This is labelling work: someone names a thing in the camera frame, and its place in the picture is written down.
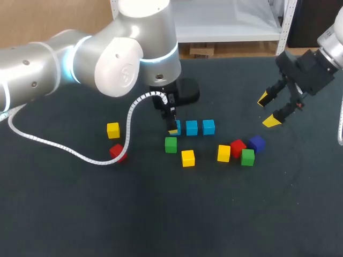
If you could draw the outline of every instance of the white shelf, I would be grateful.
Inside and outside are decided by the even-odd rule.
[[[171,0],[180,43],[277,41],[268,0]]]

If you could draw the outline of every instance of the dark blue cube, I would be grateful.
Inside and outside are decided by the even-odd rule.
[[[261,136],[257,135],[249,140],[247,146],[249,149],[253,149],[255,154],[258,154],[266,147],[266,141]]]

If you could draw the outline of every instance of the cube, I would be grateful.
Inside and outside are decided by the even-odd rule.
[[[195,166],[195,156],[193,150],[182,151],[182,166],[183,167],[192,167]]]
[[[186,135],[198,135],[198,122],[196,120],[186,121]]]
[[[253,137],[248,142],[248,148],[253,149],[255,151],[255,154],[262,152],[265,147],[266,141],[260,135]]]
[[[120,129],[118,122],[107,124],[107,135],[109,139],[120,138]]]
[[[247,148],[247,146],[242,142],[242,140],[236,140],[232,142],[230,146],[231,153],[236,159],[241,157],[242,150]]]
[[[214,133],[215,133],[214,120],[212,119],[203,120],[203,135],[214,135]]]
[[[255,161],[255,152],[252,149],[243,149],[241,156],[242,166],[253,166]]]
[[[165,149],[167,154],[177,153],[177,138],[166,138]]]
[[[181,135],[181,123],[178,119],[176,120],[176,125],[177,125],[177,133],[170,134],[172,137]]]
[[[230,161],[230,146],[219,145],[218,147],[218,162],[229,162]]]
[[[123,147],[120,144],[116,144],[114,147],[112,147],[109,150],[109,153],[112,157],[112,159],[117,158],[119,156],[119,154],[122,152]],[[126,159],[127,154],[125,153],[124,156],[118,161],[118,162],[122,162]]]

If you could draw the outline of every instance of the blue cube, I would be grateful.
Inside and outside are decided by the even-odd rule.
[[[249,149],[253,149],[255,154],[258,154],[266,147],[266,141],[261,136],[257,135],[249,140],[247,146]]]
[[[181,123],[178,119],[176,120],[176,125],[177,125],[177,133],[170,134],[172,137],[176,135],[181,135]]]
[[[214,133],[215,133],[214,120],[212,120],[212,119],[203,120],[203,134],[204,135],[214,135]]]
[[[186,135],[198,135],[198,122],[196,120],[186,121]]]

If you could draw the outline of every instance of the white cable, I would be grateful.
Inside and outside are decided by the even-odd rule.
[[[338,125],[338,143],[341,146],[343,146],[342,132],[343,132],[343,98],[342,98],[341,114],[340,114],[339,125]]]
[[[18,134],[18,135],[20,135],[20,136],[22,136],[24,138],[28,138],[28,139],[31,139],[31,140],[34,140],[34,141],[37,141],[37,142],[40,142],[40,143],[45,143],[46,145],[50,145],[50,146],[57,147],[59,149],[65,150],[65,151],[75,155],[76,157],[79,157],[80,159],[82,159],[82,160],[84,160],[86,162],[95,164],[95,165],[110,165],[110,164],[113,164],[113,163],[116,163],[117,161],[119,161],[124,156],[126,151],[128,150],[128,146],[129,146],[129,143],[130,143],[131,118],[132,118],[133,110],[135,109],[135,107],[137,106],[138,103],[140,103],[142,100],[144,100],[144,99],[146,99],[148,97],[151,97],[151,96],[159,96],[160,98],[162,98],[162,101],[163,101],[164,104],[168,103],[167,97],[165,96],[165,94],[163,94],[161,92],[149,92],[149,93],[141,95],[139,98],[137,98],[133,102],[133,104],[131,105],[131,107],[129,109],[129,112],[128,112],[128,117],[127,117],[127,120],[126,120],[125,145],[124,145],[124,148],[123,148],[122,152],[119,154],[119,156],[117,158],[115,158],[115,159],[113,159],[111,161],[104,161],[104,162],[99,162],[99,161],[92,160],[90,158],[85,157],[84,155],[82,155],[80,153],[77,153],[76,151],[70,149],[69,147],[62,146],[62,145],[60,145],[58,143],[54,143],[54,142],[51,142],[51,141],[48,141],[48,140],[45,140],[45,139],[41,139],[41,138],[35,137],[34,135],[29,135],[29,134],[26,134],[26,133],[18,130],[13,125],[13,118],[16,115],[16,113],[22,107],[24,107],[24,105],[22,105],[20,107],[17,107],[17,108],[14,108],[14,109],[10,110],[9,112],[7,112],[7,113],[5,113],[3,115],[4,115],[4,117],[7,115],[7,117],[9,118],[8,123],[9,123],[9,126],[10,126],[11,130],[13,130],[14,132],[16,132],[16,134]]]
[[[0,122],[2,122],[3,120],[7,119],[10,115],[16,114],[21,108],[23,108],[25,106],[25,104],[15,107],[7,112],[3,112],[0,114]]]

